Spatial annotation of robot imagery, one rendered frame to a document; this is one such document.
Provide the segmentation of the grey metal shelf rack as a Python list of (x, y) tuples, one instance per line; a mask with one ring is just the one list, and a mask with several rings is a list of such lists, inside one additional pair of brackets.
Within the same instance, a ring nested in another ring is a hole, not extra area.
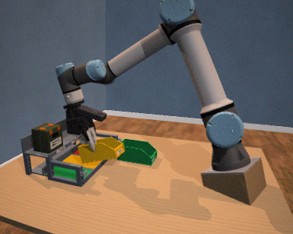
[[(82, 187), (108, 160), (82, 163), (78, 152), (78, 147), (82, 144), (76, 145), (76, 141), (81, 139), (81, 134), (67, 134), (65, 121), (66, 119), (63, 119), (54, 123), (62, 125), (63, 146), (52, 153), (33, 151), (32, 134), (21, 138), (25, 172), (26, 175), (34, 173), (47, 176), (51, 181)], [(30, 155), (46, 158), (46, 161), (32, 169)]]

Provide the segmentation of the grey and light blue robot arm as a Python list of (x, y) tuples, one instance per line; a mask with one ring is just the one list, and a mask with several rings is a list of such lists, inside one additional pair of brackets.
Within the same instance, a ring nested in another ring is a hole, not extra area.
[(234, 102), (225, 95), (200, 33), (202, 24), (194, 1), (162, 0), (159, 15), (163, 23), (156, 31), (108, 63), (95, 60), (78, 66), (67, 63), (56, 67), (65, 103), (83, 100), (80, 85), (90, 82), (112, 84), (116, 77), (149, 56), (177, 43), (202, 105), (201, 118), (206, 136), (212, 143), (212, 169), (224, 172), (249, 165), (250, 156), (241, 141), (244, 124), (237, 116)]

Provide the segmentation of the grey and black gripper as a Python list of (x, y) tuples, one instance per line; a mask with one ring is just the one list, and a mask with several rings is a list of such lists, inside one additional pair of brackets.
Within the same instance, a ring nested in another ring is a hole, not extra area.
[(63, 106), (64, 109), (67, 109), (69, 115), (66, 124), (70, 133), (81, 131), (82, 138), (79, 140), (79, 142), (81, 144), (88, 144), (90, 148), (95, 152), (94, 144), (97, 143), (97, 139), (96, 128), (93, 119), (90, 119), (83, 115), (79, 115), (77, 113), (77, 108), (80, 107), (82, 103), (84, 103), (84, 100)]

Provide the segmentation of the green bin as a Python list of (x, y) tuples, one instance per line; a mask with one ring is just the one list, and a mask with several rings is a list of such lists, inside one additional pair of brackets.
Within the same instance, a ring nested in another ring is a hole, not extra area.
[(147, 141), (124, 139), (121, 143), (125, 152), (117, 160), (151, 166), (157, 158), (156, 149)]

